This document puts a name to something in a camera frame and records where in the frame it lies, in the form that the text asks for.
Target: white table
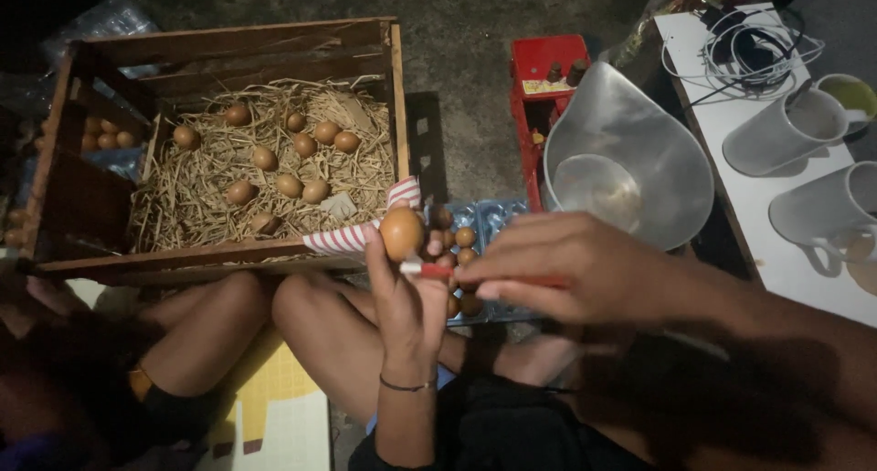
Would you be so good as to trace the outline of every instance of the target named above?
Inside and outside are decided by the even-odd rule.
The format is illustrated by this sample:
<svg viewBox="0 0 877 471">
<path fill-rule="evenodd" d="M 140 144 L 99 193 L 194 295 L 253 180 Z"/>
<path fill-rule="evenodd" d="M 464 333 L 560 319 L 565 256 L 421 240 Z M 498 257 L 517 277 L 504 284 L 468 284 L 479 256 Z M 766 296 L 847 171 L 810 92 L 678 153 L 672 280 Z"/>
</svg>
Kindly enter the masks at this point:
<svg viewBox="0 0 877 471">
<path fill-rule="evenodd" d="M 772 5 L 765 3 L 741 8 L 751 10 L 759 7 L 771 8 Z M 770 23 L 770 19 L 764 16 L 758 21 Z M 676 72 L 680 75 L 703 74 L 700 50 L 707 38 L 706 26 L 692 14 L 660 16 L 655 18 L 655 22 L 661 36 L 667 41 L 666 49 Z M 807 78 L 806 67 L 796 68 L 781 92 L 794 89 Z M 682 86 L 689 101 L 698 100 L 717 86 L 722 86 L 714 79 L 682 79 L 677 85 Z M 698 127 L 692 127 L 692 130 L 709 152 L 714 174 L 720 180 L 717 181 L 717 187 L 720 192 L 724 188 L 724 204 L 732 207 L 732 215 L 736 216 L 732 226 L 737 227 L 738 241 L 741 238 L 744 241 L 740 243 L 741 248 L 748 249 L 751 254 L 764 287 L 777 295 L 877 327 L 877 296 L 862 290 L 847 273 L 845 265 L 831 273 L 818 270 L 823 269 L 821 265 L 829 263 L 825 253 L 803 249 L 785 241 L 773 230 L 767 217 L 767 207 L 773 197 L 849 166 L 853 163 L 850 152 L 844 144 L 839 143 L 772 175 L 751 177 L 740 174 L 725 161 L 722 142 L 732 129 L 755 116 L 775 96 L 765 100 L 740 99 L 738 96 L 741 93 L 735 88 L 730 88 L 726 93 L 714 95 L 691 108 L 688 119 L 691 121 L 694 118 L 696 121 Z M 682 94 L 684 106 L 687 105 L 686 96 Z"/>
</svg>

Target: red and white striped paper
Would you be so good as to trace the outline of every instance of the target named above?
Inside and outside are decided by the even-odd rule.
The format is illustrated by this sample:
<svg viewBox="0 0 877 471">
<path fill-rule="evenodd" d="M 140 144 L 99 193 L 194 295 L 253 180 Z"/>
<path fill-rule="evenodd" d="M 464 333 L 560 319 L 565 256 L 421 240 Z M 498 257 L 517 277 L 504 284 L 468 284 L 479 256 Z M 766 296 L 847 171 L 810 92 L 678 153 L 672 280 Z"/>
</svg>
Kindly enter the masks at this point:
<svg viewBox="0 0 877 471">
<path fill-rule="evenodd" d="M 420 205 L 420 184 L 417 183 L 416 176 L 410 176 L 387 190 L 387 207 L 393 205 L 393 202 L 399 199 L 408 199 L 411 207 Z M 366 251 L 366 237 L 362 232 L 362 227 L 368 224 L 357 224 L 356 226 L 347 226 L 340 230 L 323 231 L 314 233 L 304 237 L 304 244 L 316 253 L 323 255 L 341 255 L 363 261 Z M 380 227 L 380 219 L 370 222 L 375 228 Z"/>
</svg>

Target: hay nest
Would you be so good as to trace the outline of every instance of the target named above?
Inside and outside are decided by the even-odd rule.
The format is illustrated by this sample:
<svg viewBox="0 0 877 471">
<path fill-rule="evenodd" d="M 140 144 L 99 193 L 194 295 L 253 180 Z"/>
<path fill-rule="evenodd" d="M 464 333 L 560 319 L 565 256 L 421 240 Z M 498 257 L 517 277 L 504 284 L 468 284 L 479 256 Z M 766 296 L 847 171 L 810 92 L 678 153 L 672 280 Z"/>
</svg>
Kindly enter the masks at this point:
<svg viewBox="0 0 877 471">
<path fill-rule="evenodd" d="M 383 216 L 387 189 L 396 180 L 389 112 L 383 103 L 352 92 L 347 84 L 292 79 L 251 85 L 206 101 L 202 113 L 183 114 L 178 121 L 201 135 L 201 148 L 187 151 L 170 141 L 155 150 L 159 154 L 156 160 L 145 164 L 133 196 L 134 252 L 299 237 Z M 235 128 L 225 124 L 221 114 L 236 102 L 249 107 L 253 115 L 249 125 Z M 286 120 L 294 112 L 307 117 L 304 131 L 312 135 L 315 125 L 325 120 L 354 132 L 362 140 L 359 149 L 345 154 L 331 145 L 318 144 L 316 154 L 300 158 L 292 146 L 295 134 L 286 128 Z M 254 165 L 253 150 L 258 145 L 275 152 L 280 163 L 276 172 L 263 172 Z M 275 186 L 281 174 L 292 174 L 302 183 L 326 180 L 331 195 L 347 192 L 357 212 L 342 220 L 318 204 L 286 197 Z M 245 206 L 225 200 L 226 189 L 238 180 L 249 180 L 259 189 L 257 197 Z M 250 227 L 252 218 L 263 211 L 282 220 L 270 237 L 256 236 Z"/>
</svg>

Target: red scale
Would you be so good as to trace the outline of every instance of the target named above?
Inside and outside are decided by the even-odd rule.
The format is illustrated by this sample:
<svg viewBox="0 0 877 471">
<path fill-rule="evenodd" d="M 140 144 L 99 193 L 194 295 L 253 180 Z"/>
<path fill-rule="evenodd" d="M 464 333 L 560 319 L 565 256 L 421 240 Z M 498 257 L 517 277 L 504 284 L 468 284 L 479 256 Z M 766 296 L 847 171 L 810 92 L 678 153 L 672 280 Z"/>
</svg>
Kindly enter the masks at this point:
<svg viewBox="0 0 877 471">
<path fill-rule="evenodd" d="M 586 66 L 591 65 L 585 41 L 578 35 L 533 37 L 511 43 L 511 116 L 518 127 L 523 181 L 531 212 L 543 211 L 539 185 L 544 179 L 544 141 L 576 92 L 575 87 L 565 83 L 565 78 L 570 65 L 580 58 Z M 546 78 L 554 62 L 560 64 L 562 78 L 551 83 Z M 535 143 L 534 138 L 539 136 L 543 137 L 542 143 Z"/>
</svg>

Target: wooden crate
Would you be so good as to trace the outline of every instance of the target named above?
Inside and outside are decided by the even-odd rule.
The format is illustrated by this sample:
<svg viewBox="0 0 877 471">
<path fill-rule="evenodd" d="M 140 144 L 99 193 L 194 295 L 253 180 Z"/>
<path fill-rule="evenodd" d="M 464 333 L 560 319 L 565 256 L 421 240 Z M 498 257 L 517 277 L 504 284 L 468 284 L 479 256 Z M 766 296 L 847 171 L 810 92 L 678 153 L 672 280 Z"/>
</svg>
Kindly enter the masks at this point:
<svg viewBox="0 0 877 471">
<path fill-rule="evenodd" d="M 162 73 L 128 79 L 118 70 L 145 64 L 160 65 Z M 409 176 L 402 51 L 394 17 L 72 42 L 60 66 L 46 146 L 33 179 L 22 260 L 35 274 L 131 285 L 210 280 L 239 268 L 285 274 L 358 267 L 350 259 L 332 257 L 261 263 L 310 252 L 301 238 L 166 252 L 106 252 L 130 250 L 127 225 L 135 186 L 80 157 L 87 113 L 133 130 L 144 140 L 153 134 L 162 141 L 169 136 L 164 116 L 172 116 L 174 106 L 283 78 L 359 79 L 357 87 L 387 102 L 396 180 Z M 99 93 L 93 87 L 99 79 L 145 119 L 159 121 L 145 123 Z M 221 265 L 227 262 L 246 263 Z"/>
</svg>

